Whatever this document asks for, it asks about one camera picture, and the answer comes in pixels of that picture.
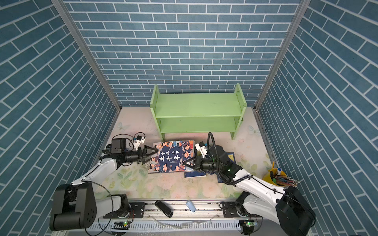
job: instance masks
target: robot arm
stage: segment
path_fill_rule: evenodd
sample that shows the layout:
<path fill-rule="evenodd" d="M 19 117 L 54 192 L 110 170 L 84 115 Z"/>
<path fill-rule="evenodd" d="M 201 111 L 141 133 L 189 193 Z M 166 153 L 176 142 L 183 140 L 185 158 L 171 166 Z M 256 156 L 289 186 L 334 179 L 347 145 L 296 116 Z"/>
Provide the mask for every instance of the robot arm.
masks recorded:
<path fill-rule="evenodd" d="M 289 236 L 306 235 L 315 223 L 315 212 L 299 190 L 292 186 L 286 189 L 272 185 L 251 175 L 230 161 L 223 148 L 215 144 L 211 133 L 208 147 L 210 136 L 213 146 L 206 151 L 206 158 L 196 156 L 184 165 L 196 171 L 216 172 L 225 184 L 244 189 L 245 192 L 235 201 L 241 216 L 258 214 L 279 224 Z"/>
<path fill-rule="evenodd" d="M 130 213 L 126 194 L 96 200 L 94 190 L 124 163 L 144 164 L 158 150 L 145 145 L 144 149 L 138 147 L 136 151 L 126 151 L 126 139 L 112 139 L 112 144 L 102 152 L 105 155 L 93 168 L 70 184 L 60 185 L 55 190 L 50 216 L 52 231 L 88 228 L 97 218 L 108 213 L 119 218 L 127 217 Z"/>

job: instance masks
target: yellow pencil cup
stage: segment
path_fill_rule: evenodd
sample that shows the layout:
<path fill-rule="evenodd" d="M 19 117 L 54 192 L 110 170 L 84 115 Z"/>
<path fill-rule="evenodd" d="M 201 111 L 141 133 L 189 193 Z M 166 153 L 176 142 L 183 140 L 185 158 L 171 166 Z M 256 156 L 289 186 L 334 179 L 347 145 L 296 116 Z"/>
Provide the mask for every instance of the yellow pencil cup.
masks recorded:
<path fill-rule="evenodd" d="M 276 175 L 277 173 L 277 168 L 273 168 L 273 175 Z M 281 171 L 281 174 L 280 176 L 287 176 L 286 173 L 282 170 Z M 272 180 L 272 178 L 270 177 L 270 170 L 268 171 L 268 173 L 266 173 L 266 175 L 264 175 L 264 177 L 262 178 L 263 181 L 266 181 L 270 184 L 273 184 L 273 185 L 276 185 L 276 186 L 279 186 L 277 184 L 275 184 Z"/>

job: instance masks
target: wooden shelf board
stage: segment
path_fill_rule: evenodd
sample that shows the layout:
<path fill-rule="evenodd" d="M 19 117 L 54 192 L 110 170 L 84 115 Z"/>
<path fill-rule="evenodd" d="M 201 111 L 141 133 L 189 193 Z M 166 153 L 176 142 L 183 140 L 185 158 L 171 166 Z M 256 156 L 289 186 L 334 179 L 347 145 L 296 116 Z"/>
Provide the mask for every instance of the wooden shelf board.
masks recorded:
<path fill-rule="evenodd" d="M 162 118 L 162 133 L 235 132 L 235 120 L 225 117 L 180 117 Z"/>
<path fill-rule="evenodd" d="M 156 118 L 232 117 L 242 111 L 235 93 L 159 94 Z"/>

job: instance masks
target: blue brick wall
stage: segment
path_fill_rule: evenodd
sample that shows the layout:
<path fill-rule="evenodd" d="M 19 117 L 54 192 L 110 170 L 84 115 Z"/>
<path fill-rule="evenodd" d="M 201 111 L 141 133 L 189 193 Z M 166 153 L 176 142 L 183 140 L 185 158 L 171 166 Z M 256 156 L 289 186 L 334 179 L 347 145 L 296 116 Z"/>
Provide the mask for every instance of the blue brick wall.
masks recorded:
<path fill-rule="evenodd" d="M 312 0 L 260 109 L 315 235 L 378 235 L 378 1 Z"/>
<path fill-rule="evenodd" d="M 161 93 L 255 104 L 300 0 L 65 1 L 122 106 Z"/>
<path fill-rule="evenodd" d="M 115 108 L 50 0 L 0 0 L 0 235 L 44 235 Z"/>

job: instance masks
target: children's book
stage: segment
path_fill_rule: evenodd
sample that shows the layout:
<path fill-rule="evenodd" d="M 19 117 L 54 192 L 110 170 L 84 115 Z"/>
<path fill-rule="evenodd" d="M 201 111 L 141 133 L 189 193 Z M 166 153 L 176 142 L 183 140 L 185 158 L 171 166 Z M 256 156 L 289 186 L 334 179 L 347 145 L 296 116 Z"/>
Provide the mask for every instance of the children's book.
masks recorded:
<path fill-rule="evenodd" d="M 197 150 L 197 156 L 202 157 L 201 152 L 199 150 Z M 196 177 L 205 177 L 205 176 L 206 176 L 206 173 L 198 172 L 198 171 L 192 171 L 192 172 L 185 172 L 184 173 L 185 178 L 196 178 Z"/>
<path fill-rule="evenodd" d="M 148 173 L 193 171 L 183 162 L 194 156 L 194 140 L 154 143 L 153 146 L 159 152 L 151 156 Z"/>
<path fill-rule="evenodd" d="M 236 161 L 235 161 L 235 154 L 233 152 L 231 153 L 227 153 L 228 155 L 228 158 L 230 158 L 230 160 L 236 164 Z M 218 183 L 223 183 L 223 181 L 219 178 L 219 176 L 217 175 L 218 177 Z"/>

